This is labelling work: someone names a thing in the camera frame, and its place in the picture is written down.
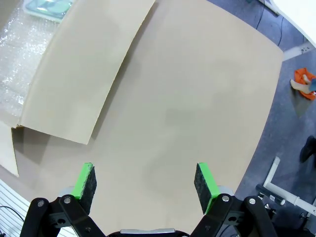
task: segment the screw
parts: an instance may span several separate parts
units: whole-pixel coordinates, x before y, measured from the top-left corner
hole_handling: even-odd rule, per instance
[[[250,203],[250,204],[255,204],[255,203],[256,203],[256,200],[253,199],[253,198],[251,198],[251,199],[249,199],[249,203]]]
[[[41,206],[43,206],[44,205],[44,201],[43,200],[40,200],[39,202],[38,202],[38,207],[41,207]]]
[[[64,203],[65,203],[65,204],[70,203],[70,197],[65,197],[65,199],[64,199]]]
[[[223,200],[223,201],[229,201],[229,197],[226,196],[226,195],[224,195],[224,196],[222,196],[222,200]]]

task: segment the blue floor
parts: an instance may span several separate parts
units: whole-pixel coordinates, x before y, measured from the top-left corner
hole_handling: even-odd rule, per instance
[[[263,9],[263,5],[256,0],[251,3],[246,0],[209,1],[254,28]],[[278,44],[281,21],[282,16],[275,16],[265,8],[258,31]],[[306,40],[303,35],[284,19],[279,47],[284,51],[302,44],[303,40]],[[311,73],[316,74],[315,65],[316,50],[283,62],[270,114],[256,152],[236,192],[238,198],[257,195],[255,186],[264,182],[275,156],[278,156],[281,162],[273,183],[310,203],[316,198],[314,158],[310,158],[304,164],[299,162],[299,153],[307,137],[316,135],[316,105],[293,92],[289,84],[296,69],[306,67]],[[278,225],[299,228],[302,224],[302,209],[290,203],[287,203],[286,207],[279,207],[269,199],[264,199],[264,202],[269,202],[277,209],[275,222]],[[313,233],[316,233],[315,223],[314,217],[308,223]],[[233,230],[228,230],[223,236],[230,237],[233,233]]]

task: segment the white corrugated surface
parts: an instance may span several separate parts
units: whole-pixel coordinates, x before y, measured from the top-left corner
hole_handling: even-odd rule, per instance
[[[10,206],[16,210],[24,219],[30,203],[18,195],[5,182],[0,179],[0,206]],[[0,230],[8,237],[19,237],[23,221],[11,210],[0,208]],[[59,237],[76,237],[72,228],[63,228]]]

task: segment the wire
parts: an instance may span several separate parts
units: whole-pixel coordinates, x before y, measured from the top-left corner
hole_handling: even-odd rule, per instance
[[[282,21],[281,21],[281,37],[280,37],[280,40],[278,41],[278,46],[280,45],[280,43],[281,43],[281,40],[282,40],[282,29],[283,29],[283,20],[284,20],[284,17],[282,17]]]
[[[225,229],[221,232],[221,234],[218,237],[221,237],[223,235],[223,233],[225,232],[225,230],[227,230],[229,226],[226,226]]]
[[[20,219],[24,222],[24,219],[22,218],[22,216],[16,210],[14,210],[12,207],[9,207],[9,206],[0,206],[0,207],[4,207],[4,208],[7,208],[7,209],[14,211],[14,213],[17,214],[20,217]]]
[[[260,19],[258,21],[258,24],[257,24],[257,27],[256,27],[256,30],[258,29],[258,26],[261,22],[261,19],[262,19],[262,16],[263,16],[263,11],[265,10],[265,0],[263,0],[263,7],[262,7],[262,12],[261,12],[261,16],[260,16]]]

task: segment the orange object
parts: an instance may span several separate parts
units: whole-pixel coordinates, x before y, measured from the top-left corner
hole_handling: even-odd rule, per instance
[[[294,72],[294,80],[297,82],[297,83],[300,83],[300,84],[303,84],[303,85],[306,85],[305,81],[304,81],[304,78],[303,78],[303,75],[306,75],[308,80],[312,80],[312,79],[316,79],[316,76],[311,74],[309,71],[307,71],[306,68],[301,68],[301,69],[298,69]],[[313,91],[309,94],[305,94],[303,92],[300,91],[300,93],[310,99],[310,100],[315,100],[316,98],[316,93]]]

